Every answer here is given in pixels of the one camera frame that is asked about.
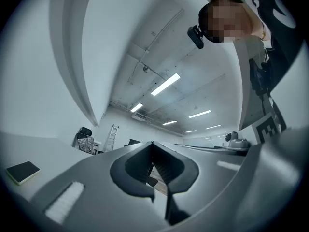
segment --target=black notebook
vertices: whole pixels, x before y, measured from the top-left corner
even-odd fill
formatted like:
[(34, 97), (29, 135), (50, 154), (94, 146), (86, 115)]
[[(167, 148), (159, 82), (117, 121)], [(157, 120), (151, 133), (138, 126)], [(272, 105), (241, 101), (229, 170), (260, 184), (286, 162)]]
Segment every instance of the black notebook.
[(39, 171), (40, 169), (30, 161), (6, 169), (9, 177), (18, 185), (23, 184)]

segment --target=person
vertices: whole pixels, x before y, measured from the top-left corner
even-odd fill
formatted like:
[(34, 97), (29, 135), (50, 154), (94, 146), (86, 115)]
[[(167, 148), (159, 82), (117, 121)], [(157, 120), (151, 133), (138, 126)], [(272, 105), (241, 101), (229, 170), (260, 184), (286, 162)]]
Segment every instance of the person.
[(198, 14), (202, 34), (213, 43), (237, 41), (249, 35), (259, 37), (265, 48), (265, 61), (258, 69), (259, 83), (267, 87), (281, 131), (284, 120), (270, 92), (288, 71), (302, 45), (296, 22), (281, 0), (211, 0)]

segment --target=black camera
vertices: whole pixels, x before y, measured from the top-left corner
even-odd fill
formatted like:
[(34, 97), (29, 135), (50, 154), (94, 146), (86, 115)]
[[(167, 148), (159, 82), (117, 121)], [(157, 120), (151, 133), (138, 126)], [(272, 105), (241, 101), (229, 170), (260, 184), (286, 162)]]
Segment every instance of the black camera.
[(193, 27), (189, 27), (188, 36), (194, 42), (194, 44), (198, 47), (198, 49), (202, 49), (204, 47), (204, 42), (202, 40), (203, 34), (197, 28), (197, 25), (195, 25)]

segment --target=air conditioner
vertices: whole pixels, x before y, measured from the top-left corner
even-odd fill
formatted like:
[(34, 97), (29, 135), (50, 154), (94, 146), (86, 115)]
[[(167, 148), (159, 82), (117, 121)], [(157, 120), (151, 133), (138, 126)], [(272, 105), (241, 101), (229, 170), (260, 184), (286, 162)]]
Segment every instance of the air conditioner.
[(132, 118), (133, 118), (133, 119), (136, 119), (136, 120), (138, 120), (138, 121), (146, 121), (146, 117), (143, 116), (143, 115), (140, 115), (140, 114), (133, 114), (133, 115), (132, 115)]

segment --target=cable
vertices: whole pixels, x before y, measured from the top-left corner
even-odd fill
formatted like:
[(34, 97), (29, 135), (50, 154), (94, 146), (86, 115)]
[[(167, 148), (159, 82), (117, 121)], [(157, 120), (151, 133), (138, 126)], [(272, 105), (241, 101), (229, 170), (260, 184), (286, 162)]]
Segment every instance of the cable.
[(263, 95), (260, 95), (260, 99), (261, 99), (261, 102), (262, 102), (262, 111), (263, 111), (263, 115), (265, 116), (266, 115), (266, 112), (265, 112), (265, 107), (264, 107), (264, 98), (263, 98)]
[(148, 65), (145, 65), (144, 63), (142, 63), (145, 67), (147, 67), (149, 70), (151, 70), (153, 73), (157, 74), (158, 76), (160, 76), (164, 81), (166, 81), (166, 79), (161, 76), (160, 74), (158, 74), (157, 72), (155, 72), (153, 69), (151, 69)]

